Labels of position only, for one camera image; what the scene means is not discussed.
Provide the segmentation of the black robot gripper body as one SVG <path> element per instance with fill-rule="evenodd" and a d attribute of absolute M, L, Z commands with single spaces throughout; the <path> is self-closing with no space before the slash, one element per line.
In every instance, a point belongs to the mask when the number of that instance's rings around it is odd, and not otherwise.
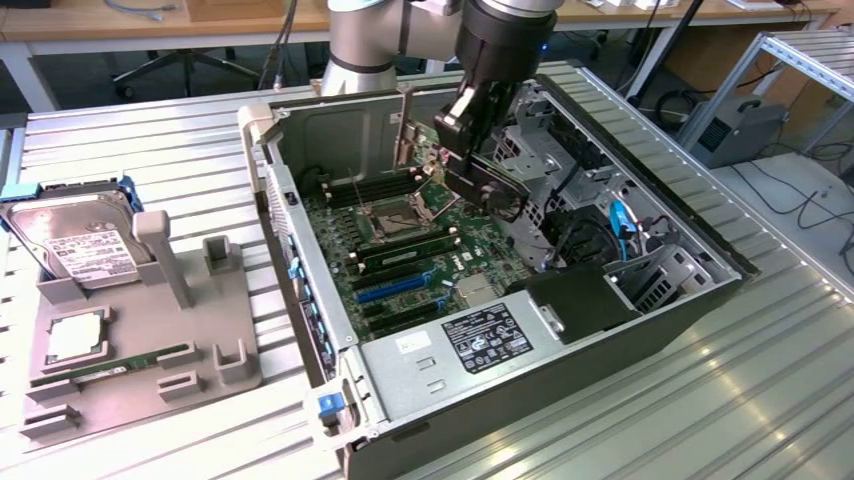
<path fill-rule="evenodd" d="M 511 84 L 531 78 L 555 24 L 555 12 L 530 18 L 465 9 L 457 39 L 465 84 Z"/>

